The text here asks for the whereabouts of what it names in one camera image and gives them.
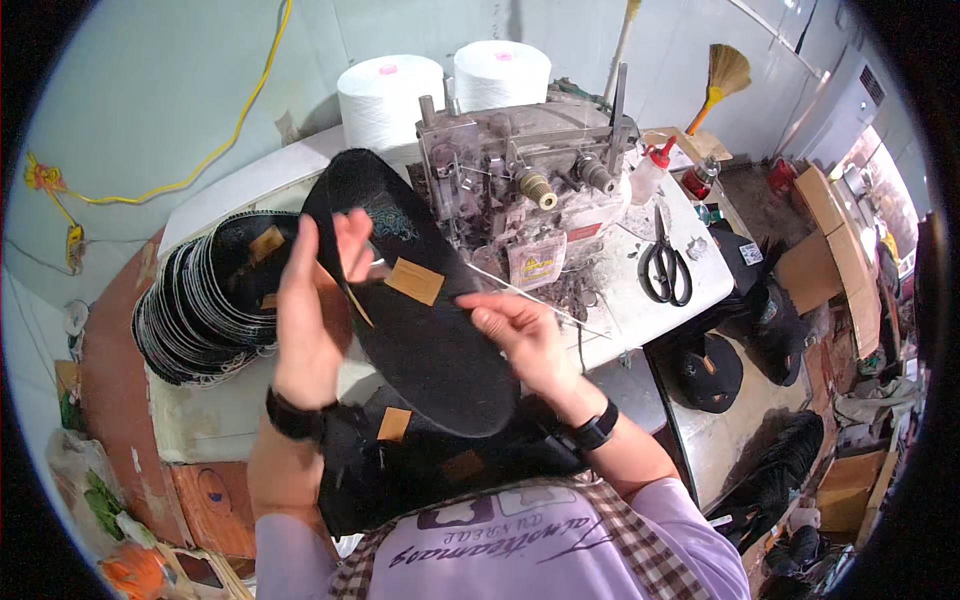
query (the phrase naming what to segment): white bottle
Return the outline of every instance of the white bottle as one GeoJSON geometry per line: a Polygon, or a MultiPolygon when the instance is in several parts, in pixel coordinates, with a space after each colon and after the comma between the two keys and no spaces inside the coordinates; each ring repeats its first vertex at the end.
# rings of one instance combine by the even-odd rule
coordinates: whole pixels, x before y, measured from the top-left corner
{"type": "Polygon", "coordinates": [[[653,195],[657,193],[660,187],[660,180],[666,175],[666,170],[670,166],[670,149],[677,141],[677,136],[672,135],[666,140],[662,149],[654,146],[648,146],[643,154],[644,158],[636,166],[633,173],[630,174],[630,186],[633,195],[630,202],[637,206],[643,206],[650,202],[653,195]]]}

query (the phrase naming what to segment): scissors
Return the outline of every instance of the scissors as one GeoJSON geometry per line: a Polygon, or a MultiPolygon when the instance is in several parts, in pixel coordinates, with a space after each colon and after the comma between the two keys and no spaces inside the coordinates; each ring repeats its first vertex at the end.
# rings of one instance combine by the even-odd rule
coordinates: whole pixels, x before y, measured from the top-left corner
{"type": "Polygon", "coordinates": [[[657,241],[647,254],[646,260],[643,261],[643,276],[640,278],[640,283],[653,300],[661,304],[670,302],[674,306],[686,306],[690,302],[690,297],[693,296],[690,268],[687,267],[680,251],[670,245],[670,237],[663,226],[663,215],[660,214],[660,204],[657,204],[654,209],[654,227],[657,232],[657,241]],[[657,270],[655,280],[660,284],[659,286],[650,278],[650,263],[653,263],[657,270]],[[677,298],[678,271],[683,278],[684,290],[679,298],[677,298]]]}

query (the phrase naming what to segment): yellow cable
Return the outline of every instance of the yellow cable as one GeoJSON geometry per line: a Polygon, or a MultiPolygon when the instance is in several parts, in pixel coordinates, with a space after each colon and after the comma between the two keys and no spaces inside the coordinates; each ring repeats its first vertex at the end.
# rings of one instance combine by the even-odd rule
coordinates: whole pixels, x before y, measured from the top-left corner
{"type": "Polygon", "coordinates": [[[260,90],[263,88],[264,83],[267,82],[267,76],[270,75],[270,69],[274,64],[274,55],[276,54],[276,48],[277,46],[279,46],[280,39],[283,37],[283,30],[285,30],[287,27],[287,19],[290,17],[290,6],[293,4],[293,0],[286,0],[286,3],[287,3],[286,9],[284,9],[283,11],[283,20],[280,21],[280,28],[276,32],[276,37],[274,38],[274,45],[270,49],[270,56],[267,57],[267,66],[266,68],[264,68],[263,75],[260,77],[260,81],[259,83],[257,83],[256,88],[253,90],[253,94],[250,95],[250,99],[247,101],[247,104],[243,107],[243,110],[240,112],[240,119],[237,121],[237,126],[236,126],[236,129],[234,129],[233,131],[233,136],[231,136],[230,139],[224,142],[219,148],[214,150],[213,153],[210,154],[210,156],[208,156],[207,158],[204,158],[203,162],[197,165],[197,168],[194,169],[193,173],[191,173],[185,180],[179,183],[171,183],[170,185],[164,185],[162,187],[158,187],[157,189],[151,190],[146,194],[140,196],[139,198],[121,198],[119,196],[107,196],[105,198],[93,199],[93,198],[88,198],[83,194],[78,194],[77,192],[69,188],[64,191],[75,198],[79,198],[80,200],[83,200],[84,202],[88,202],[91,204],[107,204],[107,203],[114,203],[114,202],[127,203],[127,204],[141,204],[160,194],[165,194],[167,192],[178,190],[190,185],[190,183],[193,182],[193,180],[200,174],[200,172],[208,164],[210,164],[211,162],[219,158],[220,155],[222,155],[237,141],[237,137],[240,136],[240,128],[243,127],[243,122],[247,118],[247,113],[250,111],[250,108],[253,106],[253,101],[256,100],[256,97],[257,95],[259,95],[260,90]]]}
{"type": "Polygon", "coordinates": [[[63,207],[63,204],[60,203],[60,199],[57,198],[57,195],[54,194],[50,189],[47,189],[47,195],[50,196],[50,200],[54,201],[54,204],[57,205],[57,208],[59,208],[60,212],[63,213],[63,216],[66,217],[66,220],[70,222],[70,227],[76,227],[77,222],[73,220],[73,217],[70,216],[70,213],[68,213],[66,208],[63,207]]]}

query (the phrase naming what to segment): lavender t-shirt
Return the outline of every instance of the lavender t-shirt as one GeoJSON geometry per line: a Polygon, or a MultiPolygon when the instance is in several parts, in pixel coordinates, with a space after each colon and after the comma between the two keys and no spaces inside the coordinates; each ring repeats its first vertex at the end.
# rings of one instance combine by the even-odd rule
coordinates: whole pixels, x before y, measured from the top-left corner
{"type": "MultiPolygon", "coordinates": [[[[661,479],[634,510],[714,600],[750,598],[736,549],[683,484],[661,479]]],[[[256,522],[257,598],[323,598],[336,571],[321,539],[286,515],[256,522]]],[[[380,545],[371,600],[649,598],[589,501],[569,488],[522,488],[410,516],[380,545]]]]}

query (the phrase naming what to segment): black wristband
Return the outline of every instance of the black wristband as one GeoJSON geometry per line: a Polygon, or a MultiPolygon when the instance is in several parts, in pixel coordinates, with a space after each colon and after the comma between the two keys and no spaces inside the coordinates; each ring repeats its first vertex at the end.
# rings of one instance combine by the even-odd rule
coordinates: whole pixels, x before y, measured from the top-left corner
{"type": "Polygon", "coordinates": [[[607,398],[607,410],[573,430],[573,442],[578,448],[589,452],[605,444],[613,433],[613,426],[620,417],[616,404],[607,398]]]}
{"type": "Polygon", "coordinates": [[[297,408],[273,387],[267,388],[267,417],[277,431],[296,442],[312,437],[320,443],[324,439],[324,411],[297,408]]]}

